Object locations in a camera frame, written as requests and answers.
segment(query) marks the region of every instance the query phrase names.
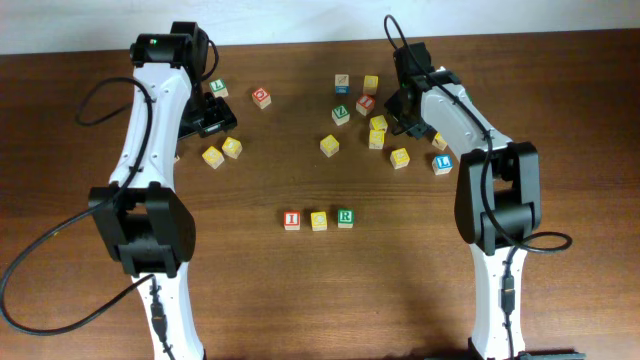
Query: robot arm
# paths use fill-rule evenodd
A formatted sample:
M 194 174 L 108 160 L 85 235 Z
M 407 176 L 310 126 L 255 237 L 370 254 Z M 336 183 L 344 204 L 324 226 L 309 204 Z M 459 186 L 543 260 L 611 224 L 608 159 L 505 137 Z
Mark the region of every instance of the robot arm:
M 491 134 L 492 156 L 485 179 L 488 203 L 498 223 L 516 239 L 531 235 L 541 220 L 537 151 L 531 143 L 515 144 L 496 130 L 475 108 L 455 74 L 444 68 L 435 71 L 424 43 L 412 44 L 409 48 L 397 48 L 394 53 L 400 90 L 385 107 L 398 123 L 400 131 L 393 131 L 395 135 L 407 133 L 419 139 L 437 131 L 460 162 L 455 218 L 462 238 L 471 249 L 476 280 L 476 319 L 469 339 L 470 356 L 474 360 L 506 359 L 513 346 L 516 357 L 538 359 L 524 353 L 520 328 L 521 275 L 526 252 L 513 254 L 510 276 L 505 276 L 513 247 L 494 228 L 481 200 L 481 171 L 488 152 L 484 132 L 451 96 L 439 86 L 433 86 L 433 81 L 457 96 Z M 423 69 L 428 69 L 430 79 Z M 494 179 L 511 181 L 512 187 L 494 192 Z M 505 311 L 510 311 L 511 341 L 505 326 Z M 583 354 L 544 357 L 584 358 Z
M 138 287 L 147 314 L 155 360 L 203 360 L 188 289 L 188 266 L 195 249 L 193 217 L 175 195 L 173 164 L 179 139 L 205 137 L 235 127 L 222 98 L 203 94 L 201 75 L 208 37 L 195 23 L 174 23 L 169 35 L 140 35 L 131 46 L 133 76 L 152 100 L 152 126 L 140 170 L 113 205 L 93 217 L 109 254 Z M 110 186 L 93 188 L 90 205 L 109 199 L 129 176 L 144 137 L 145 97 L 136 90 L 127 137 Z M 146 214 L 134 214 L 144 206 Z

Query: toy block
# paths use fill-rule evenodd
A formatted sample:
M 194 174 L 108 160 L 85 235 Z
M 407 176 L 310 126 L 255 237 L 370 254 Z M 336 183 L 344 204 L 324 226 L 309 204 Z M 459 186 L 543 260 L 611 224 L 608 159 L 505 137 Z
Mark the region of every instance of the toy block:
M 214 169 L 217 169 L 218 166 L 224 162 L 224 156 L 222 156 L 222 153 L 213 146 L 209 147 L 207 151 L 202 154 L 202 158 Z
M 338 210 L 338 227 L 341 229 L 351 229 L 354 222 L 353 210 Z
M 349 75 L 336 74 L 336 94 L 349 93 Z
M 369 95 L 362 95 L 358 102 L 356 103 L 356 110 L 364 116 L 369 115 L 369 113 L 373 110 L 376 101 Z
M 396 170 L 409 165 L 409 160 L 409 153 L 405 148 L 391 152 L 391 165 Z
M 433 141 L 431 142 L 431 144 L 440 150 L 444 150 L 447 148 L 447 142 L 444 141 L 440 133 L 436 133 L 436 135 L 433 137 Z
M 286 211 L 284 213 L 284 229 L 300 230 L 300 212 Z
M 211 87 L 211 92 L 214 97 L 227 97 L 229 96 L 229 92 L 227 91 L 227 85 L 224 83 L 224 80 L 218 79 L 209 83 L 209 87 Z
M 384 146 L 384 131 L 369 130 L 369 149 L 381 150 Z
M 313 231 L 327 230 L 327 213 L 324 211 L 311 213 L 311 229 Z
M 333 121 L 335 121 L 338 126 L 346 124 L 350 118 L 349 110 L 347 110 L 347 107 L 344 105 L 340 105 L 333 109 L 331 114 L 333 116 Z
M 387 132 L 388 127 L 389 126 L 387 125 L 387 120 L 384 119 L 384 115 L 372 117 L 369 121 L 370 130 L 382 130 Z
M 331 157 L 340 150 L 340 143 L 333 135 L 329 135 L 320 141 L 320 149 L 327 157 Z
M 242 152 L 242 144 L 240 141 L 228 137 L 227 140 L 224 141 L 224 145 L 222 145 L 222 151 L 224 151 L 228 157 L 237 159 Z
M 453 169 L 453 161 L 451 161 L 451 156 L 447 154 L 437 155 L 433 158 L 431 166 L 433 166 L 433 172 L 436 175 L 447 174 Z
M 256 103 L 260 109 L 264 109 L 271 104 L 271 95 L 263 88 L 254 91 L 253 94 L 251 94 L 251 97 L 253 98 L 253 102 Z
M 366 75 L 364 77 L 364 85 L 362 87 L 362 93 L 365 95 L 375 95 L 378 91 L 378 77 L 373 75 Z

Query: white wall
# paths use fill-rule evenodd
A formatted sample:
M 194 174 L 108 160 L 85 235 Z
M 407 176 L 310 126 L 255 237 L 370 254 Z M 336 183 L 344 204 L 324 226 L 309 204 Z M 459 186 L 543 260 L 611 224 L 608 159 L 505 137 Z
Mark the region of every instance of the white wall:
M 219 45 L 640 27 L 637 0 L 0 0 L 0 53 L 125 49 L 197 21 Z

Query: wooden surface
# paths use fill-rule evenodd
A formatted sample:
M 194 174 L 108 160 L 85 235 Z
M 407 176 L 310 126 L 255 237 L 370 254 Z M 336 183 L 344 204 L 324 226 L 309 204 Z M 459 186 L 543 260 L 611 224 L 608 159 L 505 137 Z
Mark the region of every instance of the wooden surface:
M 575 238 L 570 251 L 530 255 L 522 323 L 528 349 L 571 348 L 590 359 L 640 354 L 640 31 L 428 39 L 435 64 L 454 70 L 489 121 L 540 153 L 541 230 Z M 463 349 L 474 321 L 471 254 L 453 218 L 457 168 L 435 177 L 427 141 L 387 137 L 367 147 L 355 112 L 365 74 L 380 76 L 378 103 L 395 91 L 385 41 L 220 49 L 215 77 L 243 144 L 218 169 L 201 153 L 225 135 L 179 144 L 177 193 L 197 224 L 190 290 L 196 328 L 210 358 L 355 359 L 413 349 Z M 0 57 L 0 270 L 36 236 L 86 207 L 105 185 L 127 116 L 80 128 L 76 105 L 99 80 L 129 75 L 125 51 Z M 352 94 L 333 94 L 334 74 Z M 273 104 L 259 110 L 251 91 Z M 106 89 L 87 115 L 130 101 Z M 331 109 L 346 103 L 338 128 Z M 333 134 L 328 159 L 319 141 Z M 392 149 L 411 163 L 394 171 Z M 352 230 L 336 209 L 355 209 Z M 305 215 L 285 232 L 283 211 Z M 326 210 L 329 230 L 308 214 Z M 70 323 L 130 283 L 91 221 L 29 258 L 7 304 L 31 326 Z M 2 359 L 150 359 L 144 311 L 130 296 L 82 330 L 54 338 L 18 334 L 0 322 Z

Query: yellow block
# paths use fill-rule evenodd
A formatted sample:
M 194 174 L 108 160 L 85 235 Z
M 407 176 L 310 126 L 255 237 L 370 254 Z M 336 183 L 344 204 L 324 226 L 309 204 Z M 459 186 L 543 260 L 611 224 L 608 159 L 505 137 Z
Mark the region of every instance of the yellow block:
M 444 150 L 447 148 L 447 142 L 444 141 L 440 133 L 436 133 L 436 136 L 433 137 L 433 141 L 431 142 L 431 144 L 440 150 Z
M 214 169 L 217 169 L 218 166 L 224 162 L 224 156 L 222 156 L 222 153 L 213 146 L 209 147 L 207 151 L 202 154 L 202 158 Z
M 331 157 L 340 150 L 340 143 L 333 135 L 329 135 L 320 141 L 320 149 L 327 157 Z
M 384 146 L 384 131 L 371 130 L 369 131 L 369 149 L 380 150 Z
M 399 169 L 409 165 L 409 153 L 407 149 L 402 148 L 391 152 L 391 164 L 394 169 Z
M 375 95 L 378 91 L 378 77 L 373 75 L 366 75 L 364 77 L 364 86 L 362 92 L 367 95 Z
M 387 131 L 387 120 L 384 119 L 384 115 L 372 117 L 369 121 L 369 129 Z
M 228 157 L 237 159 L 240 152 L 242 152 L 242 144 L 240 141 L 232 137 L 228 137 L 227 140 L 225 140 L 224 145 L 222 145 L 222 151 L 224 151 Z
M 311 228 L 313 231 L 327 230 L 327 213 L 324 211 L 311 213 Z

